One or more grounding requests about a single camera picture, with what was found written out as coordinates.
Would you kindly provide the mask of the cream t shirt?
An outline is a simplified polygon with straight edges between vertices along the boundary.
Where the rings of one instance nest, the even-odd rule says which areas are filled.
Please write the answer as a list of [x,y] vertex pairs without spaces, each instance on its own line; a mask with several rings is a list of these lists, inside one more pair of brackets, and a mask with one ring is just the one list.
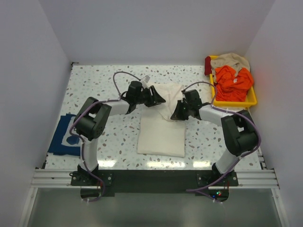
[[143,108],[140,121],[137,153],[158,156],[184,157],[185,132],[183,121],[173,121],[177,102],[183,98],[183,85],[177,83],[157,84],[154,86],[165,103]]

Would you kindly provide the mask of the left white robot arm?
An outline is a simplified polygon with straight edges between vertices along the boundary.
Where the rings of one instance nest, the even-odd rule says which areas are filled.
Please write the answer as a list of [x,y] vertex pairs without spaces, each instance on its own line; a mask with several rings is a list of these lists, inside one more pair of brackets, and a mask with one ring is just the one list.
[[139,81],[132,81],[128,90],[120,93],[118,99],[99,101],[88,97],[70,128],[71,135],[78,137],[82,142],[80,168],[87,172],[98,169],[98,138],[110,116],[130,114],[137,105],[153,107],[165,102],[154,86],[145,87]]

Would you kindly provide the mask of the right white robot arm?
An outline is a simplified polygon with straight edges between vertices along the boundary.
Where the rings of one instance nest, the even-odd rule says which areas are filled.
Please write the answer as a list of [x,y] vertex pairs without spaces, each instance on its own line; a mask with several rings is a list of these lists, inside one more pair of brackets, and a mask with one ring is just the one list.
[[189,117],[214,123],[223,130],[226,150],[212,166],[213,175],[222,176],[231,172],[246,154],[257,150],[261,138],[247,110],[228,111],[203,103],[196,90],[182,91],[183,98],[171,116],[172,120],[185,121]]

